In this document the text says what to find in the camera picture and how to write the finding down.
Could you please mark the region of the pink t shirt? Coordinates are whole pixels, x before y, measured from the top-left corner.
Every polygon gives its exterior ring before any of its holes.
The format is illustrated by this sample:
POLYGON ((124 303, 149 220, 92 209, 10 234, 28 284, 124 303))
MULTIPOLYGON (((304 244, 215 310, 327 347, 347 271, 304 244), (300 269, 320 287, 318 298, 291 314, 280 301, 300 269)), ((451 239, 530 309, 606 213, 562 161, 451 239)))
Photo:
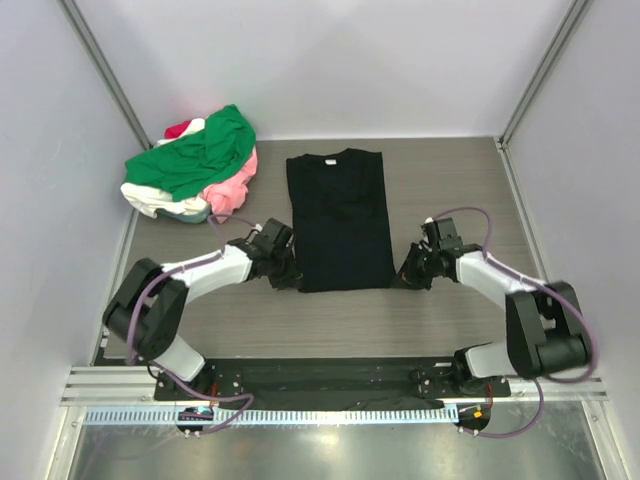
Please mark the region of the pink t shirt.
POLYGON ((258 170, 257 149, 253 148, 248 160, 232 177, 207 186, 200 194, 214 214, 232 214, 245 202, 248 184, 258 170))

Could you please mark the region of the black t shirt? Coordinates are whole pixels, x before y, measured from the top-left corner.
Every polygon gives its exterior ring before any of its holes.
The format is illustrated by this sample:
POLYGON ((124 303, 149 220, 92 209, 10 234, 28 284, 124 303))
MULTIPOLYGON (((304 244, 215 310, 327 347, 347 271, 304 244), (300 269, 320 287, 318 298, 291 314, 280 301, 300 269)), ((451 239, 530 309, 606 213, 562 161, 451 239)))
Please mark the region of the black t shirt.
POLYGON ((386 289, 396 275, 380 152, 286 160, 303 293, 386 289))

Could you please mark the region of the green t shirt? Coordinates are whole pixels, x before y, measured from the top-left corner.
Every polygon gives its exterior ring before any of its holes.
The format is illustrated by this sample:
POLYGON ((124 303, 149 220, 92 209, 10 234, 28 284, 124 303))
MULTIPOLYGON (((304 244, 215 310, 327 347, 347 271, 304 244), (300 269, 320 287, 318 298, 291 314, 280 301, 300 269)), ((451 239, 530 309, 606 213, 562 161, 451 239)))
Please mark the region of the green t shirt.
POLYGON ((227 105, 206 118, 203 129, 127 160, 124 181, 162 190, 179 202, 238 173, 255 142, 248 120, 236 105, 227 105))

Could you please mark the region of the white t shirt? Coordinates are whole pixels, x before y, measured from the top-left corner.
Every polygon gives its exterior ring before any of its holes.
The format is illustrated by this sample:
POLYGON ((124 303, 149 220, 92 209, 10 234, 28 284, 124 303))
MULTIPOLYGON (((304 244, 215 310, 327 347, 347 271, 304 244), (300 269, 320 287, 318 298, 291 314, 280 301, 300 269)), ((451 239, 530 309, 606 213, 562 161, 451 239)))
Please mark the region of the white t shirt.
POLYGON ((198 196, 174 201, 169 192, 133 183, 123 183, 120 191, 124 199, 134 209, 150 218, 156 218, 161 210, 186 214, 194 214, 203 210, 210 212, 209 204, 198 196))

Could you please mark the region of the red t shirt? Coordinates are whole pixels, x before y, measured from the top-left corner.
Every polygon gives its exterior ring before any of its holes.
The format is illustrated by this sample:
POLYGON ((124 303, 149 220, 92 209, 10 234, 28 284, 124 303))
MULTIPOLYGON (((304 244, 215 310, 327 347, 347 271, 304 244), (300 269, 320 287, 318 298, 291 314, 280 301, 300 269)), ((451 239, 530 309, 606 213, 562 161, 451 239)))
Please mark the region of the red t shirt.
POLYGON ((184 135, 189 135, 196 132, 201 126, 200 119, 192 119, 184 121, 182 123, 168 127, 164 132, 164 140, 178 139, 184 135))

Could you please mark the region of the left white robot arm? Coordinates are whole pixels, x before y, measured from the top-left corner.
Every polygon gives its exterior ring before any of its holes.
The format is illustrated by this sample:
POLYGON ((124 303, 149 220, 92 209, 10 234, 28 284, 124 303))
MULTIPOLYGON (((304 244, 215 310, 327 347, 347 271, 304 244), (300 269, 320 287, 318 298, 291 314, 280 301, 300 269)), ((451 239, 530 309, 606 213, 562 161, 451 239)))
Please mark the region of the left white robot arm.
POLYGON ((293 229, 276 219, 188 261, 158 264, 144 258, 125 276, 103 313, 103 324, 125 342, 127 354, 154 363, 178 378, 190 398, 205 397, 213 385, 206 360, 178 334, 184 308, 223 287, 266 277, 272 288, 299 283, 293 229))

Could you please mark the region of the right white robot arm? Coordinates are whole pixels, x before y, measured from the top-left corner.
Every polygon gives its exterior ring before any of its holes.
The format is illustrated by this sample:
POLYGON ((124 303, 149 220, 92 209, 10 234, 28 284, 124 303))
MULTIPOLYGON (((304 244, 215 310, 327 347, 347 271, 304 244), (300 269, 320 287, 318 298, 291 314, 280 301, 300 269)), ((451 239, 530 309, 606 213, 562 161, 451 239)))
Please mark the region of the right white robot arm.
POLYGON ((545 283, 495 258, 483 245, 465 243, 454 220, 443 215, 421 226, 394 286, 429 290, 437 278, 466 286, 500 307, 505 340, 460 349, 450 372, 453 388, 473 395, 487 381, 515 376, 579 383, 596 369, 597 347, 573 287, 545 283))

